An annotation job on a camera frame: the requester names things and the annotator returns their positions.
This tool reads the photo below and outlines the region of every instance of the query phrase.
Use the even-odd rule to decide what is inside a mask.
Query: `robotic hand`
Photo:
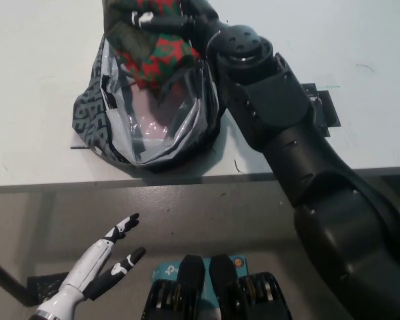
[[[144,256],[140,247],[101,275],[104,264],[111,255],[117,240],[139,223],[136,213],[116,224],[102,239],[93,244],[75,264],[62,282],[59,292],[42,303],[29,320],[73,320],[76,306],[87,299],[95,300],[110,290]]]

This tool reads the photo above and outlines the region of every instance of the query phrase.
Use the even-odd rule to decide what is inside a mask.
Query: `red and green fabric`
[[[181,37],[137,30],[123,21],[132,11],[181,15],[179,0],[105,0],[105,37],[140,88],[158,92],[180,67],[191,66],[198,53]]]

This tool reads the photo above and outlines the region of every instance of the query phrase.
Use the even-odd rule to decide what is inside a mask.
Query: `transparent plastic bag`
[[[93,107],[92,101],[101,106]],[[98,113],[106,116],[105,136],[94,120]],[[217,95],[206,62],[178,70],[156,98],[136,86],[106,39],[101,42],[89,88],[76,100],[73,114],[74,129],[92,150],[137,167],[184,160],[219,132]],[[100,129],[102,134],[92,132]]]

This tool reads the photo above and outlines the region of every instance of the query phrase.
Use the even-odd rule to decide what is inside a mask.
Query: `gray floor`
[[[0,195],[0,263],[20,280],[68,271],[90,244],[135,212],[141,224],[118,243],[109,264],[140,245],[146,256],[110,292],[80,305],[76,320],[140,319],[153,269],[187,253],[245,254],[250,273],[276,276],[294,320],[351,319],[304,254],[276,182]],[[33,310],[0,288],[1,320],[26,320]]]

